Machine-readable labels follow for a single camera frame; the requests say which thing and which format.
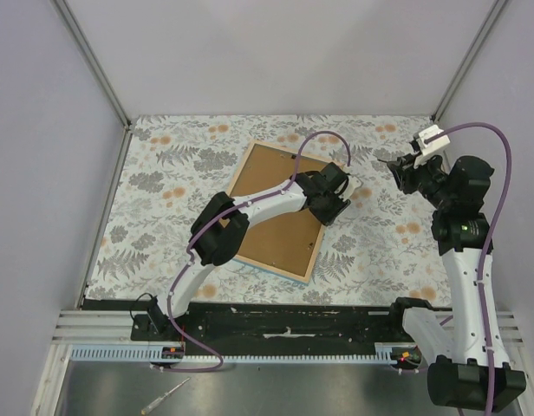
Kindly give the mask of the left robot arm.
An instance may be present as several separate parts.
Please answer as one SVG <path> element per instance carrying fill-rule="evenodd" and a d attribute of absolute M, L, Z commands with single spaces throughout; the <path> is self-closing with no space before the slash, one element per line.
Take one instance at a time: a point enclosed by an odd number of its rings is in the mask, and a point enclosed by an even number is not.
<path fill-rule="evenodd" d="M 331 225 L 349 206 L 355 183 L 349 173 L 331 162 L 320 171 L 298 172 L 270 189 L 231 197 L 215 194 L 191 227 L 186 247 L 189 258 L 160 296 L 151 296 L 145 315 L 133 318 L 138 330 L 171 340 L 180 330 L 179 316 L 189 307 L 194 292 L 217 266 L 238 253 L 249 229 L 273 218 L 309 211 L 321 224 Z"/>

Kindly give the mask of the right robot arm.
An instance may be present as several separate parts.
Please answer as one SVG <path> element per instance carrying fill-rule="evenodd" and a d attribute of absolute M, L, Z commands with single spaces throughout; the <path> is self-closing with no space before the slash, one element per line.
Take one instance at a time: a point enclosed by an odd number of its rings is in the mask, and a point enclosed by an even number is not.
<path fill-rule="evenodd" d="M 435 209 L 431 231 L 450 285 L 453 331 L 430 302 L 412 297 L 391 305 L 387 331 L 414 340 L 434 405 L 499 413 L 525 391 L 526 378 L 511 367 L 492 293 L 492 228 L 481 209 L 494 170 L 474 156 L 459 158 L 450 172 L 440 156 L 421 166 L 415 160 L 409 154 L 387 167 L 400 191 L 418 192 Z"/>

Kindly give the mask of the clear handled screwdriver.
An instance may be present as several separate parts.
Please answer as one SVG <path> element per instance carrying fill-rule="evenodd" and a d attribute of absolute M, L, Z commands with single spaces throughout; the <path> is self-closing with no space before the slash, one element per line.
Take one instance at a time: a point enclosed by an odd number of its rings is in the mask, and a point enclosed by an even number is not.
<path fill-rule="evenodd" d="M 163 403 L 165 400 L 170 398 L 177 390 L 179 390 L 181 387 L 183 387 L 191 378 L 187 377 L 185 380 L 181 381 L 179 384 L 177 384 L 175 387 L 171 388 L 170 390 L 166 391 L 159 397 L 157 397 L 155 400 L 153 400 L 151 403 L 149 403 L 147 406 L 142 408 L 140 410 L 141 415 L 148 415 L 151 413 L 155 408 L 157 408 L 161 403 Z"/>

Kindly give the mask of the left aluminium corner post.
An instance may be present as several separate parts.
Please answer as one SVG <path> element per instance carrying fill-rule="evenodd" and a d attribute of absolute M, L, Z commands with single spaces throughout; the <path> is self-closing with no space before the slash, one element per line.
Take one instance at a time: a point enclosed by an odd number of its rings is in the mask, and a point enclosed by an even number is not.
<path fill-rule="evenodd" d="M 74 40 L 76 47 L 81 52 L 83 60 L 85 63 L 87 63 L 90 72 L 92 73 L 101 91 L 106 96 L 107 101 L 113 109 L 119 122 L 125 129 L 129 129 L 132 124 L 131 119 L 120 103 L 118 95 L 115 93 L 114 88 L 106 75 L 106 72 L 104 71 L 99 59 L 93 51 L 93 48 L 84 34 L 80 23 L 75 17 L 74 12 L 68 4 L 68 1 L 52 0 L 51 3 L 55 7 L 64 26 Z"/>

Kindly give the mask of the aluminium rail bar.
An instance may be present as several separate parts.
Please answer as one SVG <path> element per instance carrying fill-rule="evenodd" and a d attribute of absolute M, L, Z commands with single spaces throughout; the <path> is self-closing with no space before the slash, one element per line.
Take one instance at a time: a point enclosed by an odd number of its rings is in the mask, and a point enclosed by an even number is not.
<path fill-rule="evenodd" d="M 131 342 L 133 321 L 127 311 L 63 310 L 53 344 L 120 345 Z"/>

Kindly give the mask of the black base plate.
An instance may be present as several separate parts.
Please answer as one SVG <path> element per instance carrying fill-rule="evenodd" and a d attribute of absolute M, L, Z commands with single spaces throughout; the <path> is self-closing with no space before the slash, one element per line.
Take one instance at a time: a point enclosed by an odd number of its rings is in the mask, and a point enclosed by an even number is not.
<path fill-rule="evenodd" d="M 205 355 L 290 357 L 367 355 L 374 345 L 410 342 L 399 309 L 364 306 L 192 302 L 169 322 L 151 300 L 89 300 L 85 310 L 124 311 L 134 341 L 171 341 L 169 358 Z"/>

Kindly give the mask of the floral patterned table mat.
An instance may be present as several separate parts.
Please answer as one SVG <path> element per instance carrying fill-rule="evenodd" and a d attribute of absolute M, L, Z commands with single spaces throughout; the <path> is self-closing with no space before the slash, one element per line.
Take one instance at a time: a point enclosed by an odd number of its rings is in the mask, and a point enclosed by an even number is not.
<path fill-rule="evenodd" d="M 186 260 L 195 218 L 228 188 L 258 140 L 347 162 L 363 186 L 325 232 L 308 283 L 232 261 L 207 277 L 197 300 L 382 306 L 411 296 L 449 306 L 432 206 L 400 192 L 380 162 L 409 153 L 411 137 L 429 123 L 391 115 L 139 118 L 85 297 L 132 300 L 165 291 Z"/>

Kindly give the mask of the right aluminium corner post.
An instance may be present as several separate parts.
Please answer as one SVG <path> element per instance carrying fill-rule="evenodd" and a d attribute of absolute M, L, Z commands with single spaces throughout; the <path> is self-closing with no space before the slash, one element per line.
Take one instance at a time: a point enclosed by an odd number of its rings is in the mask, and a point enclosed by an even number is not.
<path fill-rule="evenodd" d="M 476 62 L 482 48 L 492 35 L 492 32 L 498 21 L 507 10 L 510 2 L 510 0 L 494 0 L 492 2 L 491 8 L 486 13 L 476 35 L 473 37 L 469 47 L 459 63 L 459 66 L 454 72 L 452 79 L 448 83 L 444 94 L 442 95 L 438 105 L 431 115 L 431 121 L 435 124 L 442 119 L 446 113 L 446 110 L 450 107 L 455 95 L 469 74 L 473 64 Z"/>

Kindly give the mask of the aluminium corner post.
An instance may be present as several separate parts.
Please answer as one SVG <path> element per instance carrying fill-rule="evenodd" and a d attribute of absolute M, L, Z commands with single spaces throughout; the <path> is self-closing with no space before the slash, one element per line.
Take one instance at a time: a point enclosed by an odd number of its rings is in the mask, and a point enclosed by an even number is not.
<path fill-rule="evenodd" d="M 431 115 L 431 121 L 435 124 L 442 119 L 446 113 L 446 110 L 450 107 L 455 95 L 469 74 L 473 64 L 476 62 L 482 48 L 492 35 L 492 32 L 498 21 L 507 10 L 510 2 L 510 0 L 494 0 L 492 2 L 491 8 L 486 13 L 476 35 L 473 37 L 469 47 L 459 63 L 459 66 L 454 72 L 452 79 L 448 83 L 444 94 L 442 95 L 438 105 Z"/>
<path fill-rule="evenodd" d="M 74 12 L 68 4 L 68 1 L 52 0 L 51 3 L 55 7 L 64 26 L 74 40 L 76 47 L 81 52 L 83 60 L 85 63 L 87 63 L 90 72 L 92 73 L 101 91 L 106 96 L 107 101 L 113 109 L 119 122 L 125 129 L 129 129 L 132 124 L 131 119 L 120 103 L 118 95 L 115 93 L 114 88 L 106 75 L 106 72 L 104 71 L 99 59 L 93 51 L 93 48 L 84 34 L 80 23 L 75 17 Z"/>

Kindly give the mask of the blue picture frame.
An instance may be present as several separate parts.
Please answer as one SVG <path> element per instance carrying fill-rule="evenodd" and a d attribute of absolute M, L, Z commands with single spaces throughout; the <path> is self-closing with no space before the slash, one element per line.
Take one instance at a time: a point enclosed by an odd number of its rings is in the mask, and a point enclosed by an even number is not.
<path fill-rule="evenodd" d="M 226 193 L 245 196 L 280 185 L 294 172 L 296 152 L 253 140 Z M 309 211 L 288 213 L 250 228 L 234 257 L 299 283 L 310 281 L 325 226 Z"/>

